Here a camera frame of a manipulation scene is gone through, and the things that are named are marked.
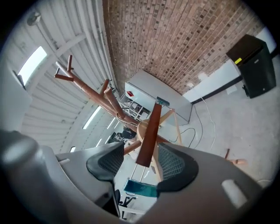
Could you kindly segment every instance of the brick wall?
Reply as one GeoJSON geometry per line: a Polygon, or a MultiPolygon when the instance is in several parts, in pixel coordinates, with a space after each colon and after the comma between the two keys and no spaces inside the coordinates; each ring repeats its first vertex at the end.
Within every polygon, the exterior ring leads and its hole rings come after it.
{"type": "Polygon", "coordinates": [[[238,0],[104,0],[103,10],[121,92],[143,69],[184,94],[188,82],[218,69],[244,34],[263,28],[238,0]]]}

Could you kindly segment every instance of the gray concrete floor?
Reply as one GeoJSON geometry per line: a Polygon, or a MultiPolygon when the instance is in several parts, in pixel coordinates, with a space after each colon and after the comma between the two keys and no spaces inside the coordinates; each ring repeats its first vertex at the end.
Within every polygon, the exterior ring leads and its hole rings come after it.
{"type": "MultiPolygon", "coordinates": [[[[230,149],[228,159],[246,159],[247,165],[238,167],[254,178],[256,181],[273,179],[278,169],[280,160],[279,139],[280,139],[280,57],[273,59],[276,73],[277,86],[271,91],[250,99],[242,89],[242,82],[237,83],[234,92],[228,94],[225,90],[206,100],[212,120],[216,127],[216,140],[214,140],[214,126],[210,121],[205,103],[202,101],[195,104],[197,113],[203,125],[203,136],[196,147],[197,150],[209,152],[224,157],[227,149],[230,149]]],[[[191,144],[194,148],[201,136],[201,124],[193,108],[191,120],[188,125],[181,126],[181,132],[193,127],[196,130],[195,138],[191,144]]],[[[163,123],[158,134],[167,140],[175,141],[177,134],[174,126],[163,123]]],[[[194,135],[192,129],[182,134],[184,146],[189,146],[194,135]]],[[[122,200],[125,193],[122,191],[126,179],[131,176],[135,163],[130,156],[125,156],[115,178],[116,189],[121,190],[122,200]]],[[[137,167],[136,177],[140,178],[142,168],[137,167]]],[[[148,176],[143,179],[150,184],[156,184],[156,177],[151,169],[148,176]]],[[[131,208],[148,210],[155,202],[153,198],[137,196],[138,198],[130,204],[131,208]]],[[[137,216],[128,216],[133,221],[137,216]]]]}

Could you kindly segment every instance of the teal plastic piece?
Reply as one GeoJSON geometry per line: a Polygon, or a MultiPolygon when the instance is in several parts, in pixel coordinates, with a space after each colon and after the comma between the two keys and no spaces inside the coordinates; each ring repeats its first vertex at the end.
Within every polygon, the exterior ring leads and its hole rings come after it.
{"type": "Polygon", "coordinates": [[[126,181],[126,184],[124,185],[125,192],[143,195],[146,197],[157,197],[157,186],[146,184],[146,183],[140,183],[135,180],[128,179],[126,181]]]}

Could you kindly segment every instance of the white electrical cabinet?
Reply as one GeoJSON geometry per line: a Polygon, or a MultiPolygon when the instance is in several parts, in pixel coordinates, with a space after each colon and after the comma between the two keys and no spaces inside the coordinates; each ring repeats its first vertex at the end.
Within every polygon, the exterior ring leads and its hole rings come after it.
{"type": "Polygon", "coordinates": [[[137,121],[143,121],[150,115],[150,111],[145,109],[142,105],[139,105],[137,102],[126,97],[125,94],[122,95],[119,104],[127,115],[131,116],[137,121]]]}
{"type": "MultiPolygon", "coordinates": [[[[179,125],[189,123],[192,104],[181,96],[174,89],[163,83],[149,73],[139,70],[125,84],[126,96],[142,105],[149,111],[152,111],[157,97],[169,102],[169,106],[163,106],[161,115],[164,115],[170,109],[175,109],[179,125]]],[[[170,116],[167,122],[175,126],[174,116],[170,116]]]]}

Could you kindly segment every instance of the black speaker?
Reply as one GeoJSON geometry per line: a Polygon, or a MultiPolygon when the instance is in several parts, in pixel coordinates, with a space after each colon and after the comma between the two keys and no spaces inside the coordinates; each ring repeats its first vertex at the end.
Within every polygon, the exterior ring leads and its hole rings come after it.
{"type": "Polygon", "coordinates": [[[276,86],[270,52],[264,41],[245,35],[227,52],[241,72],[244,90],[250,98],[276,86]]]}

